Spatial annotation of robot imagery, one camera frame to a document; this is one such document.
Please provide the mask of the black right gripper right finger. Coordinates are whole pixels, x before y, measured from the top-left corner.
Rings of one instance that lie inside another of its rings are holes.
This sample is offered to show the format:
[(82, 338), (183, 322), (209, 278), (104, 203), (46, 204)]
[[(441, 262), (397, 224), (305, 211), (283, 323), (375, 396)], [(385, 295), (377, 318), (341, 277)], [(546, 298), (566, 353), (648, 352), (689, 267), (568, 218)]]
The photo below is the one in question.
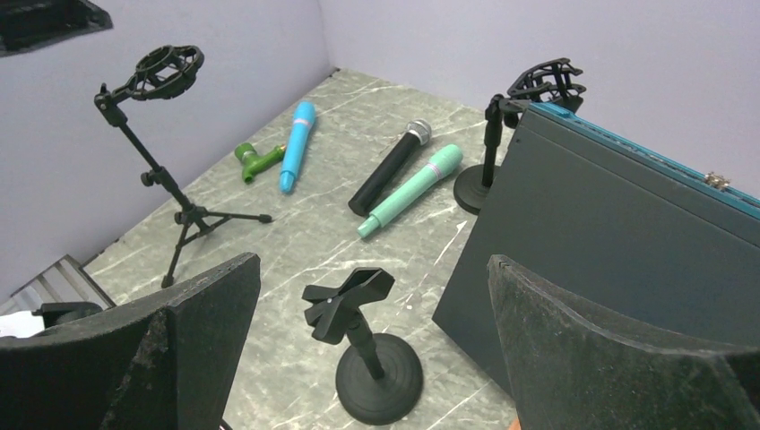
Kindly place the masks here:
[(758, 428), (758, 348), (624, 316), (505, 256), (488, 287), (522, 428)]

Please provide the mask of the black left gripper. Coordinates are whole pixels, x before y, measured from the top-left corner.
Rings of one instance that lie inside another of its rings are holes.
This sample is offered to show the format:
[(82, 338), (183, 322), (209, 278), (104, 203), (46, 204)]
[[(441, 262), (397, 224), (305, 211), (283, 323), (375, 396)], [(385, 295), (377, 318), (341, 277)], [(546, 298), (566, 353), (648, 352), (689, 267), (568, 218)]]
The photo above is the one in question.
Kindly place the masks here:
[(86, 0), (3, 1), (1, 56), (31, 52), (112, 28), (110, 14)]

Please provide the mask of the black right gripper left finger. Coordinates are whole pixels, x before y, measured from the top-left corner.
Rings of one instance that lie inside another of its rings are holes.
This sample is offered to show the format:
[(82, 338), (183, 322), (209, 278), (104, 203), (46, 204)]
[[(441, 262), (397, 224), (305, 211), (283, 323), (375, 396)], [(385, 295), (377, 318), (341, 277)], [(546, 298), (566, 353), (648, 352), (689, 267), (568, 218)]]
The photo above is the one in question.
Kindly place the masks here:
[(2, 338), (2, 428), (219, 428), (260, 290), (260, 259), (243, 253), (129, 303)]

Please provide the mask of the mint green microphone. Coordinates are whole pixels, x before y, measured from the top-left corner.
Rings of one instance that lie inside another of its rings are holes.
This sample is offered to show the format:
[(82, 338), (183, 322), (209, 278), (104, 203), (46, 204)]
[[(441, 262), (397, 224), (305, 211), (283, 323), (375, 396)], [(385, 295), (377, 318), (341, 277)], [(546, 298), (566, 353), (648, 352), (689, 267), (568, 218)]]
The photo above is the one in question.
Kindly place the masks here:
[(462, 159), (462, 150), (456, 144), (449, 144), (436, 152), (420, 171), (370, 211), (357, 227), (358, 235), (365, 238), (387, 226), (429, 188), (451, 175)]

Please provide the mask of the blue microphone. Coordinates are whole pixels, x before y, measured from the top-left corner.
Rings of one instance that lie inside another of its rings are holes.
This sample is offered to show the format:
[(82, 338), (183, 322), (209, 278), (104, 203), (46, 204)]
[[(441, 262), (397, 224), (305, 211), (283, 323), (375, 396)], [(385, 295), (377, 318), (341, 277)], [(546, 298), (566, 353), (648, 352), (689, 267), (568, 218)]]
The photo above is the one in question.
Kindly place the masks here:
[(307, 100), (301, 101), (293, 114), (291, 133), (281, 164), (280, 190), (285, 194), (294, 189), (315, 119), (315, 105)]

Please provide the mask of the black clip desk stand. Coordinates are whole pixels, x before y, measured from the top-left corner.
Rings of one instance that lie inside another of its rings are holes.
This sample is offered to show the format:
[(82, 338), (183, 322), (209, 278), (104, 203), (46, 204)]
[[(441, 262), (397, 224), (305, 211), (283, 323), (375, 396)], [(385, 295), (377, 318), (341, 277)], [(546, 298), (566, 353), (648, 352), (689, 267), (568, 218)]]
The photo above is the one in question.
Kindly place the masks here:
[(305, 286), (301, 298), (313, 339), (338, 345), (348, 339), (335, 371), (339, 402), (354, 419), (371, 426), (402, 420), (424, 387), (419, 356), (404, 339), (370, 329), (361, 306), (386, 299), (395, 278), (382, 268), (357, 268), (337, 288)]

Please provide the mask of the silver head black microphone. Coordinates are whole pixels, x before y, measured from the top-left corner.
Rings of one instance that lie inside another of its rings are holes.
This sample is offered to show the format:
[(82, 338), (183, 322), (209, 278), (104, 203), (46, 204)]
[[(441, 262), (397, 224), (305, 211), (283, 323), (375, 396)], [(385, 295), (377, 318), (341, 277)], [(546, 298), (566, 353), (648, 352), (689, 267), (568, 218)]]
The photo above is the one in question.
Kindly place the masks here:
[(358, 216), (366, 216), (383, 190), (391, 183), (410, 158), (429, 143), (431, 125), (423, 119), (410, 121), (400, 140), (392, 147), (362, 186), (349, 199), (348, 206)]

